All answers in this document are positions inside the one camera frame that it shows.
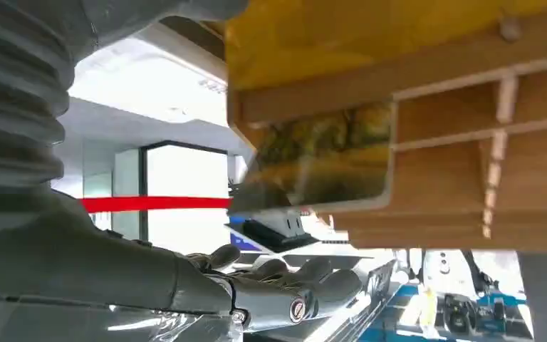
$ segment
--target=red stripe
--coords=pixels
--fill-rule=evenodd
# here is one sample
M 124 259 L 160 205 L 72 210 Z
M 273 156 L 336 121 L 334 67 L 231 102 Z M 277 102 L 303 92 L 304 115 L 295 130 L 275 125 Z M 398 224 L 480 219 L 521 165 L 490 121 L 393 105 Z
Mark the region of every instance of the red stripe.
M 226 209 L 229 198 L 129 196 L 83 198 L 88 212 L 129 212 L 154 209 Z

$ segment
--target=circular emblem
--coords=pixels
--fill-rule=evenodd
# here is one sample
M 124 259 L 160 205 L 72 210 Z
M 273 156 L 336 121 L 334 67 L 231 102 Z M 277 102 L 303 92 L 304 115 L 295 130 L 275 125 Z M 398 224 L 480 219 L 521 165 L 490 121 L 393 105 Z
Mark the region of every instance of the circular emblem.
M 298 323 L 305 318 L 305 301 L 302 298 L 295 299 L 291 304 L 291 321 Z

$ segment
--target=yellow object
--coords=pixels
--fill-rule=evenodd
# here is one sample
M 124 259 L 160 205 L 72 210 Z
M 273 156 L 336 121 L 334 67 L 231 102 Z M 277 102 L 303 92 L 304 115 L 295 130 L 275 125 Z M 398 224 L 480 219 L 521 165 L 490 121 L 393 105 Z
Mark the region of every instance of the yellow object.
M 252 0 L 226 25 L 229 80 L 249 90 L 367 66 L 546 9 L 547 0 Z

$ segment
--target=metal bolt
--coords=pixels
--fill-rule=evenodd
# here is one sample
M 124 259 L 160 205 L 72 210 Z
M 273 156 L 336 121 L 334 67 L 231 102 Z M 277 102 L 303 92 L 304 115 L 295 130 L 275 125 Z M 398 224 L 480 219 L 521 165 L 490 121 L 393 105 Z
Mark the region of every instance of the metal bolt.
M 236 324 L 243 324 L 246 320 L 244 311 L 234 310 L 231 313 L 231 320 Z

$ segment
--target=robotic hand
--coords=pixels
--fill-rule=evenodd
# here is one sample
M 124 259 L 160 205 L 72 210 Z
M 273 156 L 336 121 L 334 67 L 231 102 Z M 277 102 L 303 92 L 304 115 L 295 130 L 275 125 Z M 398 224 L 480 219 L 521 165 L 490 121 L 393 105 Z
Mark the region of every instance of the robotic hand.
M 222 246 L 211 255 L 187 256 L 233 298 L 232 317 L 245 331 L 330 316 L 348 305 L 363 287 L 357 274 L 346 269 L 333 272 L 330 260 L 323 256 L 307 261 L 296 272 L 290 272 L 279 259 L 249 271 L 220 272 L 239 257 L 240 251 L 232 245 Z

